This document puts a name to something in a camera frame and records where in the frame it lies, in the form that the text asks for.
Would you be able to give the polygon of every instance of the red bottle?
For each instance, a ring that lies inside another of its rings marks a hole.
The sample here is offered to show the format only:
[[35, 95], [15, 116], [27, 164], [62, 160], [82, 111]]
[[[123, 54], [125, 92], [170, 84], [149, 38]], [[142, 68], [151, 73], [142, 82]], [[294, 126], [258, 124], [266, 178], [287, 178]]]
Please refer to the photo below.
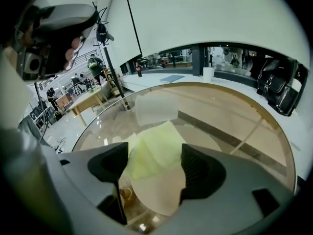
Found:
[[140, 65], [136, 62], [136, 71], [138, 73], [138, 77], [142, 77]]

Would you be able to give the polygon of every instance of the black bag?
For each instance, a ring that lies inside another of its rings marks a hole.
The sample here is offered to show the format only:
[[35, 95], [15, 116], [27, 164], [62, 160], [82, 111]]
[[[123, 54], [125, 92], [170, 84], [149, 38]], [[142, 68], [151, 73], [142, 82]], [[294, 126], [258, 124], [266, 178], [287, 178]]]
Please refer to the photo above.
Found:
[[299, 71], [294, 59], [267, 59], [258, 77], [257, 94], [264, 96], [279, 114], [290, 116], [299, 96], [291, 84]]
[[62, 117], [62, 114], [60, 113], [60, 112], [55, 112], [55, 113], [53, 113], [53, 115], [54, 115], [54, 118], [57, 120], [57, 121], [59, 121], [59, 119]]

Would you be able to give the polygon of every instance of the black pole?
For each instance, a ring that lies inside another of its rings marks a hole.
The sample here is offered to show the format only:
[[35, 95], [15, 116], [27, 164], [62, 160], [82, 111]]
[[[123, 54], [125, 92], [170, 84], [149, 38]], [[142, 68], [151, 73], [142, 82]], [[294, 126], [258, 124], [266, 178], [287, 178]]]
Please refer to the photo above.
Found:
[[204, 47], [204, 65], [205, 67], [209, 67], [209, 51], [208, 47]]
[[118, 91], [119, 91], [119, 93], [121, 94], [121, 97], [123, 98], [123, 97], [125, 97], [125, 96], [124, 96], [124, 93], [123, 93], [123, 91], [122, 91], [122, 89], [121, 89], [119, 83], [118, 83], [117, 76], [116, 76], [115, 70], [114, 70], [114, 68], [113, 68], [113, 66], [112, 66], [111, 59], [110, 59], [110, 56], [109, 56], [107, 47], [105, 46], [105, 43], [104, 43], [104, 42], [103, 42], [102, 44], [103, 44], [104, 54], [105, 54], [105, 56], [106, 56], [106, 58], [107, 58], [107, 62], [108, 62], [108, 65], [109, 65], [109, 67], [110, 67], [110, 71], [111, 71], [111, 74], [112, 74], [114, 83], [116, 84], [116, 86], [117, 86], [117, 88], [118, 88]]
[[176, 68], [176, 61], [175, 61], [174, 53], [172, 53], [172, 56], [173, 56], [173, 67]]
[[102, 52], [101, 52], [101, 49], [100, 49], [100, 45], [98, 46], [98, 48], [99, 48], [100, 54], [102, 56], [102, 61], [104, 62], [104, 58], [103, 58], [103, 55], [102, 55]]

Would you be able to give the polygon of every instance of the cable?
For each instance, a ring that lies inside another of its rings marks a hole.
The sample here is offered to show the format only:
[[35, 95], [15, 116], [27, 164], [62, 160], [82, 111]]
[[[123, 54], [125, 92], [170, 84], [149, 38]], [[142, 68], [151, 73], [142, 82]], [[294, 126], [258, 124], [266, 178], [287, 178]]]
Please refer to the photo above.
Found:
[[107, 10], [107, 7], [106, 8], [104, 8], [104, 9], [102, 9], [102, 10], [104, 10], [103, 12], [102, 12], [102, 15], [101, 15], [101, 17], [100, 17], [100, 21], [101, 21], [101, 18], [102, 18], [102, 16], [103, 16], [103, 14], [106, 12], [106, 10]]
[[57, 141], [57, 142], [59, 143], [59, 145], [58, 145], [58, 147], [55, 149], [55, 151], [59, 150], [60, 153], [62, 153], [62, 152], [61, 152], [61, 148], [62, 148], [63, 145], [65, 144], [65, 139], [66, 139], [66, 138], [62, 138], [61, 141]]
[[130, 188], [128, 188], [128, 187], [122, 188], [121, 190], [123, 190], [123, 189], [128, 189], [128, 190], [131, 191], [131, 195], [126, 199], [126, 200], [130, 200], [130, 198], [131, 198], [132, 195], [133, 195], [133, 191], [132, 191]]
[[[48, 127], [48, 124], [45, 122], [45, 115], [46, 115], [46, 112], [45, 112], [45, 109], [44, 109], [44, 105], [43, 105], [43, 102], [41, 100], [41, 96], [39, 95], [39, 90], [38, 90], [38, 87], [37, 87], [37, 82], [34, 83], [35, 85], [35, 89], [36, 89], [36, 93], [37, 93], [37, 96], [38, 96], [38, 99], [39, 99], [39, 102], [40, 102], [40, 106], [41, 106], [41, 109], [44, 113], [44, 124], [45, 124], [45, 131], [47, 130], [47, 127]], [[44, 135], [45, 135], [45, 131], [44, 133], [42, 134], [42, 136], [40, 137], [39, 139], [39, 142], [41, 141], [41, 139], [43, 139]]]

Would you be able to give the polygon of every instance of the round glass tabletop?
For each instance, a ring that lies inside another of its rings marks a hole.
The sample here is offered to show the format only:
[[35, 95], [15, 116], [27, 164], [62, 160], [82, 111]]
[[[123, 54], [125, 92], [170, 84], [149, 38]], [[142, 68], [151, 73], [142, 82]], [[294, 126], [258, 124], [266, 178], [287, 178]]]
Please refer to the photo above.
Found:
[[[129, 161], [132, 152], [137, 152], [137, 161], [119, 181], [124, 212], [133, 230], [143, 229], [140, 225], [155, 228], [178, 208], [185, 179], [183, 171], [171, 167], [169, 161], [179, 157], [182, 143], [247, 159], [291, 191], [295, 188], [292, 151], [277, 121], [251, 98], [222, 86], [175, 83], [133, 93], [103, 111], [82, 133], [73, 152], [123, 141], [129, 143]], [[140, 160], [148, 169], [137, 169]], [[162, 179], [147, 180], [160, 170], [160, 164], [170, 170]], [[160, 181], [160, 187], [151, 185]], [[165, 194], [165, 202], [151, 199]], [[141, 220], [147, 220], [147, 215], [150, 223]]]

